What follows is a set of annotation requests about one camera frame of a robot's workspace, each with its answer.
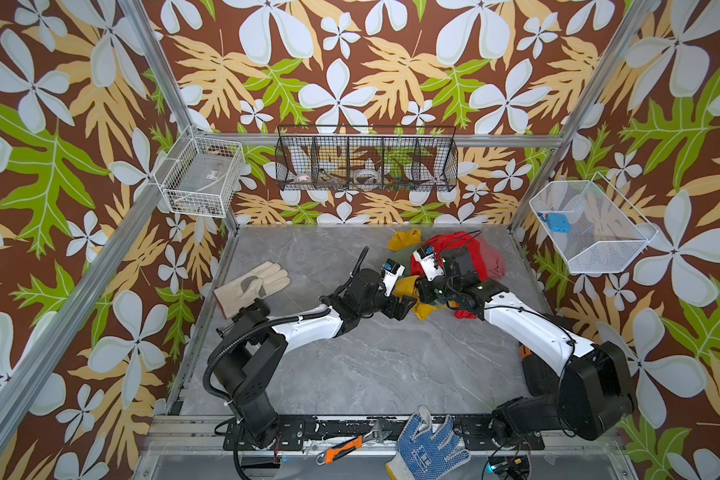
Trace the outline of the yellow cloth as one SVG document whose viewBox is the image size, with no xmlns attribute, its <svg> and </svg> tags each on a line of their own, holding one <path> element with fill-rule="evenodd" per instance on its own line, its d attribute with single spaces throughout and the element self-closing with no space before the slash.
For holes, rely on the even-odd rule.
<svg viewBox="0 0 720 480">
<path fill-rule="evenodd" d="M 391 259 L 404 266 L 404 275 L 397 280 L 392 294 L 403 299 L 411 297 L 416 300 L 412 308 L 414 315 L 421 321 L 426 320 L 431 313 L 440 310 L 438 306 L 425 304 L 420 299 L 416 287 L 416 280 L 423 275 L 423 270 L 414 258 L 414 252 L 422 245 L 422 232 L 420 229 L 397 231 L 387 248 L 392 252 Z"/>
</svg>

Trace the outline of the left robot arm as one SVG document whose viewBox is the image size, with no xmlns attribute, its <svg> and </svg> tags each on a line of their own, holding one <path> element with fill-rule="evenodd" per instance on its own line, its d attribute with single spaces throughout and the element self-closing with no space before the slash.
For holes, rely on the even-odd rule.
<svg viewBox="0 0 720 480">
<path fill-rule="evenodd" d="M 257 448 L 278 436 L 279 415 L 266 393 L 285 354 L 313 342 L 340 337 L 360 321 L 381 313 L 402 320 L 416 304 L 411 296 L 392 294 L 405 267 L 387 261 L 377 272 L 355 269 L 314 309 L 271 319 L 261 300 L 242 309 L 210 354 L 202 382 L 207 393 L 223 401 L 242 424 L 243 439 Z"/>
</svg>

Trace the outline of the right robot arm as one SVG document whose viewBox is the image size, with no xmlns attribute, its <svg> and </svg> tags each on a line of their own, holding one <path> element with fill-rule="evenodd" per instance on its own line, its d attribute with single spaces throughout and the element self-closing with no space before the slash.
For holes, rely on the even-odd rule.
<svg viewBox="0 0 720 480">
<path fill-rule="evenodd" d="M 553 430 L 595 440 L 636 410 L 626 355 L 614 343 L 576 335 L 562 318 L 532 309 L 493 279 L 480 279 L 466 249 L 438 253 L 424 244 L 412 257 L 424 272 L 416 282 L 422 302 L 467 311 L 530 352 L 523 369 L 531 395 L 493 410 L 495 442 L 511 444 Z"/>
</svg>

